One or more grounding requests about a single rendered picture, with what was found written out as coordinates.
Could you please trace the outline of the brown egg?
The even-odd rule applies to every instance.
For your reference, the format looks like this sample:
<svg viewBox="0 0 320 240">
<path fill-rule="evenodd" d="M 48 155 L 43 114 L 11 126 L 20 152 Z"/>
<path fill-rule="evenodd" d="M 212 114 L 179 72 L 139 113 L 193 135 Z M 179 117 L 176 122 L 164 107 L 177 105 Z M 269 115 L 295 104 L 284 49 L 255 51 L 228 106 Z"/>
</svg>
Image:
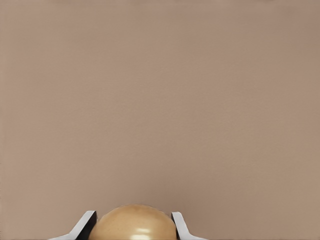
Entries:
<svg viewBox="0 0 320 240">
<path fill-rule="evenodd" d="M 157 208 L 143 204 L 117 207 L 102 216 L 88 240 L 177 240 L 173 220 Z"/>
</svg>

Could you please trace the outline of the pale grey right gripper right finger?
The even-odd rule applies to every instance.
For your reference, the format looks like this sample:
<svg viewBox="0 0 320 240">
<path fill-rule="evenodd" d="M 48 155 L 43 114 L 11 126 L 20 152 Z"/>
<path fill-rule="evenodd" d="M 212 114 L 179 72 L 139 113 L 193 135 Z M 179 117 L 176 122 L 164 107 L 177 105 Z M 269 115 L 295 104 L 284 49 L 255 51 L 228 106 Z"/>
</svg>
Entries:
<svg viewBox="0 0 320 240">
<path fill-rule="evenodd" d="M 178 240 L 208 240 L 192 235 L 187 227 L 183 215 L 179 211 L 171 213 L 171 219 L 175 224 Z"/>
</svg>

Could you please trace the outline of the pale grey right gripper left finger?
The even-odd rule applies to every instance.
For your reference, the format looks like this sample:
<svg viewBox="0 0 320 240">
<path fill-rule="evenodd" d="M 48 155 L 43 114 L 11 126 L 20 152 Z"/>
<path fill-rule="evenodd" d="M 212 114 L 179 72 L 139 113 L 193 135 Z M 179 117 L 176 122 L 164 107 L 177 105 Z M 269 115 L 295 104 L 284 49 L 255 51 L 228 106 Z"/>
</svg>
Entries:
<svg viewBox="0 0 320 240">
<path fill-rule="evenodd" d="M 97 223 L 97 212 L 86 211 L 72 230 L 64 235 L 49 238 L 48 240 L 89 240 L 89 236 Z"/>
</svg>

